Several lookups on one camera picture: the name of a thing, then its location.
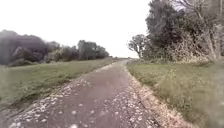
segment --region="tree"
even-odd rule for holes
[[[39,62],[41,61],[42,56],[39,53],[31,52],[27,48],[18,47],[13,54],[13,60],[18,60],[18,59],[24,59],[31,62]]]
[[[145,36],[140,34],[132,37],[132,40],[128,44],[130,50],[135,51],[139,58],[142,58],[142,52],[144,50]]]
[[[98,59],[109,56],[105,48],[98,46],[95,42],[80,40],[78,43],[80,60]]]
[[[36,57],[36,59],[30,58],[32,61],[42,60],[47,54],[46,43],[39,37],[21,36],[13,31],[6,30],[0,32],[0,64],[9,64],[14,61],[13,55],[17,49],[26,51],[26,53],[28,53],[28,50],[30,54],[33,54],[33,57]]]
[[[76,48],[76,46],[71,47],[70,50],[71,50],[70,60],[78,59],[79,52],[78,52],[78,49]]]
[[[50,63],[51,61],[54,61],[54,62],[58,62],[62,59],[61,57],[61,51],[60,49],[58,50],[55,50],[51,53],[48,53],[45,57],[44,57],[44,61],[46,63]]]
[[[55,41],[47,42],[46,45],[48,53],[60,49],[60,44]]]
[[[72,55],[70,47],[62,47],[60,49],[60,55],[61,55],[61,59],[63,61],[70,61],[71,60],[71,55]]]
[[[149,6],[146,18],[149,41],[145,42],[144,58],[163,57],[173,60],[175,54],[171,55],[170,51],[182,42],[181,30],[185,13],[175,10],[171,4],[162,0],[153,0]]]
[[[222,15],[222,6],[219,5],[222,1],[215,0],[214,3],[211,4],[211,0],[175,0],[176,3],[179,3],[187,10],[189,10],[192,14],[196,14],[195,19],[201,23],[201,30],[203,33],[201,34],[201,38],[203,42],[208,47],[209,55],[207,58],[209,60],[217,60],[221,58],[221,42],[222,42],[222,29],[218,24],[221,24]],[[217,4],[220,6],[218,7],[218,11],[214,9]]]

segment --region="grass verge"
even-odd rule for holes
[[[72,61],[24,67],[0,67],[0,108],[19,108],[47,96],[68,80],[119,59]]]
[[[130,73],[149,85],[155,96],[201,128],[224,127],[224,65],[150,64],[134,61]]]

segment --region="sky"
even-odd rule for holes
[[[146,34],[150,0],[0,0],[0,31],[74,46],[94,41],[112,56],[137,57],[127,43]]]

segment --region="grass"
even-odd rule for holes
[[[147,64],[128,69],[172,109],[201,128],[224,127],[224,64]]]
[[[49,95],[68,80],[118,59],[72,61],[24,67],[0,67],[0,108],[19,108]]]

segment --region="shrub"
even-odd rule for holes
[[[60,50],[56,50],[54,52],[49,53],[44,57],[44,61],[46,63],[50,63],[51,61],[58,62],[61,60],[61,52]]]
[[[8,66],[9,67],[17,67],[17,66],[26,66],[26,65],[32,65],[33,63],[28,61],[28,60],[24,60],[24,59],[18,59],[12,63],[10,63]]]
[[[13,54],[13,59],[25,59],[31,62],[39,62],[43,59],[43,57],[38,52],[32,52],[27,48],[18,47]]]

